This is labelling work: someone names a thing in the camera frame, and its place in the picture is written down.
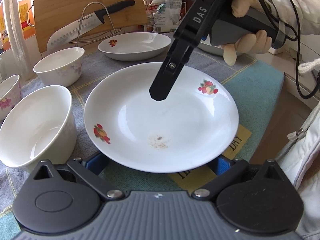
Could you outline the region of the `white sleeved right forearm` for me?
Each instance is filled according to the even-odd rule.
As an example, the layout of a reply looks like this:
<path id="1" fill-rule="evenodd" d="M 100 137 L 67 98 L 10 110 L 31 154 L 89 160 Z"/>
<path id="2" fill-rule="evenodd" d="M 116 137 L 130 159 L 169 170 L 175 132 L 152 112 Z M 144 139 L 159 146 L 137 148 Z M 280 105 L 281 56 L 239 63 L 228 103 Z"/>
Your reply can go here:
<path id="1" fill-rule="evenodd" d="M 302 35 L 319 35 L 319 0 L 264 0 L 272 15 L 282 22 L 297 26 Z"/>

